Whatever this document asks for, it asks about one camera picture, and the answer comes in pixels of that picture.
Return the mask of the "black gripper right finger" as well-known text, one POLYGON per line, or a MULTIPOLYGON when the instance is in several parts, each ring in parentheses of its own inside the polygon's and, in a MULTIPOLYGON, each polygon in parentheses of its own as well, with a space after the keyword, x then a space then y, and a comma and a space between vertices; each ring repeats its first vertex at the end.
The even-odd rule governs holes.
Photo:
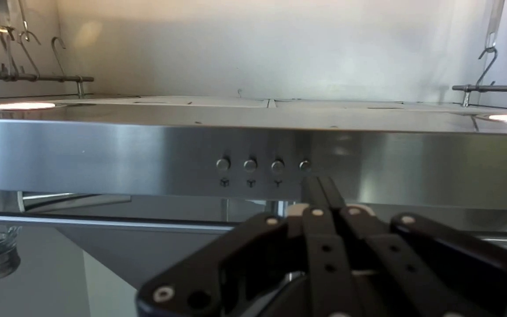
POLYGON ((303 179, 314 310, 342 317, 507 317, 507 248, 437 220, 384 222, 328 176, 303 179))

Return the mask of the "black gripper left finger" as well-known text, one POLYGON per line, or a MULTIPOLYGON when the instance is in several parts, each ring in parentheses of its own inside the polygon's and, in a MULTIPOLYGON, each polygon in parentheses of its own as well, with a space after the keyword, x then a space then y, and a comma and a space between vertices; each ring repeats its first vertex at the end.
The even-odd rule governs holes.
POLYGON ((256 215, 145 282, 138 317, 240 317, 270 292, 265 317, 325 317, 325 209, 256 215))

